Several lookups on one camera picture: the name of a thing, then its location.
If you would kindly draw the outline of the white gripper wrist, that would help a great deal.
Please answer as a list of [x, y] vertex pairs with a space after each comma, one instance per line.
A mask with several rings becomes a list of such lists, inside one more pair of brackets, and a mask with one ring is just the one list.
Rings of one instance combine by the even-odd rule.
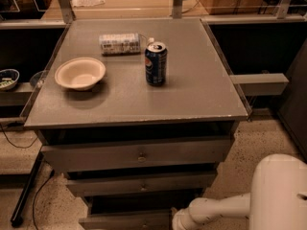
[[199, 209], [185, 208], [177, 211], [172, 219], [173, 230], [198, 230], [204, 222]]

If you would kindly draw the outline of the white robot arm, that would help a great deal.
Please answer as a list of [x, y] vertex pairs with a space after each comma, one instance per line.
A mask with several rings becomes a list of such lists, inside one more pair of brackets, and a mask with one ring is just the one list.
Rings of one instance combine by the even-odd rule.
[[247, 218], [248, 230], [307, 230], [307, 164], [272, 154], [257, 165], [247, 194], [198, 197], [175, 213], [174, 230], [198, 230], [220, 218]]

